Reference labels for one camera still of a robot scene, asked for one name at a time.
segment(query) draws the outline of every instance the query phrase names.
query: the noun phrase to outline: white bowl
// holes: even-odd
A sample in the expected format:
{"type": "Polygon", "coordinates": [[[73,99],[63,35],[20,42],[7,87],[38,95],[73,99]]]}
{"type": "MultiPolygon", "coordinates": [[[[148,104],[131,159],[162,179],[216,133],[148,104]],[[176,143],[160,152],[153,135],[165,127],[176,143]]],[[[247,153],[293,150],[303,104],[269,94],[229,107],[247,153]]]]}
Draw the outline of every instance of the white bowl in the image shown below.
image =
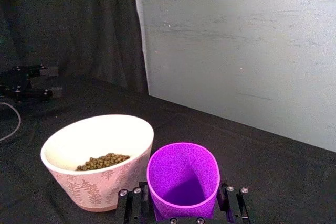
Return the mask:
{"type": "Polygon", "coordinates": [[[145,181],[153,137],[152,126],[135,116],[95,116],[52,135],[41,149],[41,159],[79,207],[108,211],[117,207],[119,190],[132,190],[145,181]],[[90,157],[110,152],[130,158],[103,169],[75,171],[90,157]]]}

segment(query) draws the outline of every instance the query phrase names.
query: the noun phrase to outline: white cable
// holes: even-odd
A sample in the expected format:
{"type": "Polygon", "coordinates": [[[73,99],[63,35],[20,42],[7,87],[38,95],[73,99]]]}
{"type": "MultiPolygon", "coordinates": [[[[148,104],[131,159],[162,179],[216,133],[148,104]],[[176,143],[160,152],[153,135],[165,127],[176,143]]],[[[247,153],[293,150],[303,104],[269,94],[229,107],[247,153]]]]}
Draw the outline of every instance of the white cable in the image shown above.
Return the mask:
{"type": "Polygon", "coordinates": [[[6,105],[6,106],[10,107],[12,110],[14,110],[14,112],[17,114],[17,117],[19,118],[19,122],[18,122],[18,124],[16,126],[16,129],[13,132],[11,132],[11,134],[9,134],[8,136],[0,138],[0,142],[2,142],[3,140],[5,140],[5,139],[11,137],[12,135],[14,135],[15,132],[17,132],[17,130],[20,128],[20,126],[21,126],[21,116],[20,116],[20,113],[13,106],[11,106],[10,104],[8,104],[6,102],[0,102],[0,104],[3,104],[3,105],[6,105]]]}

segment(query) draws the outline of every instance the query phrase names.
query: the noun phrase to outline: magenta cup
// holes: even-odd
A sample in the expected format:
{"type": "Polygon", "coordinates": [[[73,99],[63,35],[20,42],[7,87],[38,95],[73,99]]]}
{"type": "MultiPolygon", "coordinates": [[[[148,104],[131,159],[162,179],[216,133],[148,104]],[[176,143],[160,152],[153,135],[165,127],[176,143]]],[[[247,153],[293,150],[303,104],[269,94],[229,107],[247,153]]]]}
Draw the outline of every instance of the magenta cup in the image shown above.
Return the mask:
{"type": "Polygon", "coordinates": [[[147,167],[157,221],[172,217],[213,218],[220,182],[213,154],[192,143],[166,145],[147,167]]]}

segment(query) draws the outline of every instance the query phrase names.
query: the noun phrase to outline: fern print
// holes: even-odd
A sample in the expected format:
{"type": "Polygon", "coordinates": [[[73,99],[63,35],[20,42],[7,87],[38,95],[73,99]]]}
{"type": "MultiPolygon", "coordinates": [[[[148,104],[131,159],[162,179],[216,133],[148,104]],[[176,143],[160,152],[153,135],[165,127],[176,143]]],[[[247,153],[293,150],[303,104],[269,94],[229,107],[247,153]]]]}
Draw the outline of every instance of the fern print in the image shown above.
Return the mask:
{"type": "Polygon", "coordinates": [[[136,164],[135,167],[132,169],[132,173],[129,175],[129,179],[132,181],[139,181],[140,176],[143,173],[143,170],[146,169],[148,163],[148,157],[143,155],[141,156],[136,164]]]}
{"type": "Polygon", "coordinates": [[[113,170],[107,170],[106,172],[103,172],[101,176],[104,177],[106,180],[109,180],[113,174],[114,174],[113,170]]]}
{"type": "Polygon", "coordinates": [[[70,192],[72,193],[72,197],[73,199],[77,202],[77,203],[80,203],[82,204],[83,201],[82,199],[80,198],[80,185],[77,184],[76,182],[72,183],[72,182],[67,182],[67,186],[68,186],[68,189],[70,190],[70,192]]]}
{"type": "Polygon", "coordinates": [[[75,175],[68,175],[68,176],[67,176],[67,180],[71,180],[71,181],[73,181],[75,178],[76,178],[75,175]]]}
{"type": "Polygon", "coordinates": [[[125,181],[125,179],[127,178],[130,166],[131,164],[128,163],[120,168],[120,171],[118,172],[118,176],[117,176],[118,184],[122,184],[125,181]]]}
{"type": "Polygon", "coordinates": [[[117,193],[119,190],[117,188],[112,189],[112,191],[109,192],[108,196],[106,197],[106,204],[112,204],[113,200],[118,197],[117,193]]]}
{"type": "Polygon", "coordinates": [[[57,172],[51,172],[51,174],[56,178],[56,179],[62,179],[62,175],[60,175],[57,172]]]}
{"type": "Polygon", "coordinates": [[[97,184],[90,184],[88,181],[82,179],[81,188],[88,192],[90,203],[95,206],[101,204],[101,195],[100,190],[97,188],[97,184]]]}

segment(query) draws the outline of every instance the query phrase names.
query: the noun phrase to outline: table surface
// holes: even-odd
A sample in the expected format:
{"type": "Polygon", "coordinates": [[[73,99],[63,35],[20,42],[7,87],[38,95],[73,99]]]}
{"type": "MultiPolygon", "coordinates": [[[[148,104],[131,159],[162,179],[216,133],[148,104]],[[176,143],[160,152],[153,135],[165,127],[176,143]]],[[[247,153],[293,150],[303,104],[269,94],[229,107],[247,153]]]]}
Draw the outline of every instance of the table surface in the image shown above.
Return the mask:
{"type": "MultiPolygon", "coordinates": [[[[0,223],[113,223],[114,211],[77,207],[39,157],[43,143],[57,130],[102,114],[147,120],[155,134],[152,152],[174,142],[209,149],[222,179],[253,192],[261,223],[336,223],[336,153],[94,79],[36,83],[41,84],[62,85],[64,97],[14,104],[22,125],[0,145],[0,223]]],[[[15,113],[1,107],[0,122],[1,136],[10,133],[15,113]]],[[[222,215],[217,209],[215,216],[222,215]]]]}

